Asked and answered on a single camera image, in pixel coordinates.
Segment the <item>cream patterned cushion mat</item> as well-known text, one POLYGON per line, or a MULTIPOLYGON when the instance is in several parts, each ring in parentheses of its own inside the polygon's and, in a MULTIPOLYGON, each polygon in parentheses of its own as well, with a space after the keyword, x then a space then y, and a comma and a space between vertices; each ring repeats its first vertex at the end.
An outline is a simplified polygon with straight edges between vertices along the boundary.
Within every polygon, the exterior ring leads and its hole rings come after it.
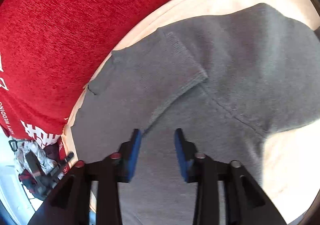
MULTIPOLYGON (((319 15, 310 0, 171 0, 138 23, 114 48, 131 47, 157 29, 199 16, 223 16, 267 4, 283 16, 319 31, 319 15)), ((66 137, 73 140, 72 126, 81 108, 88 85, 105 63, 108 55, 86 83, 74 106, 66 137)), ((267 136, 263 145, 262 181, 258 182, 286 222, 292 222, 312 205, 319 191, 319 119, 296 129, 267 136)))

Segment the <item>red blanket with white text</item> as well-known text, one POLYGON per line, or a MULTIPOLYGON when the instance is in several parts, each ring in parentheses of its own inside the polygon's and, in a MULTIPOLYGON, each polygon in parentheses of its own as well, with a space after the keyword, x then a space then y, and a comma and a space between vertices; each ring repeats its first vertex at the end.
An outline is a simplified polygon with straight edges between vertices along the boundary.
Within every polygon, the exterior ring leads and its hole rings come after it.
POLYGON ((169 0, 4 0, 1 128, 54 144, 82 89, 118 42, 169 0))

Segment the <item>grey fleece garment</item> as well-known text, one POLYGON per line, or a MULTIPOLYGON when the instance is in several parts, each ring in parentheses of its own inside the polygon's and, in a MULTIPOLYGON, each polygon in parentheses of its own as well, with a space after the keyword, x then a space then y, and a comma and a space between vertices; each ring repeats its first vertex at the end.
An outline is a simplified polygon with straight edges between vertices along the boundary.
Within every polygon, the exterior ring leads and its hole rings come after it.
POLYGON ((261 182, 267 136, 318 119, 319 31, 258 4, 178 21, 114 51, 88 85, 72 136, 91 163, 141 130, 135 176, 120 185, 124 224, 190 224, 196 187, 180 175, 176 129, 261 182))

